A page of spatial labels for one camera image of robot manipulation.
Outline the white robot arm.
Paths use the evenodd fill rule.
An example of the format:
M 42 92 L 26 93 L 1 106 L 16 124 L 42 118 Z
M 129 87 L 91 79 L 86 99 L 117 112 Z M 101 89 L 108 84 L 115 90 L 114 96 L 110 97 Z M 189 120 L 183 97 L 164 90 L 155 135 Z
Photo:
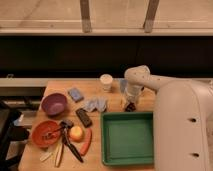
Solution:
M 145 65 L 127 69 L 124 78 L 127 100 L 138 99 L 143 87 L 156 93 L 155 171 L 211 171 L 207 118 L 213 114 L 213 85 L 153 75 Z

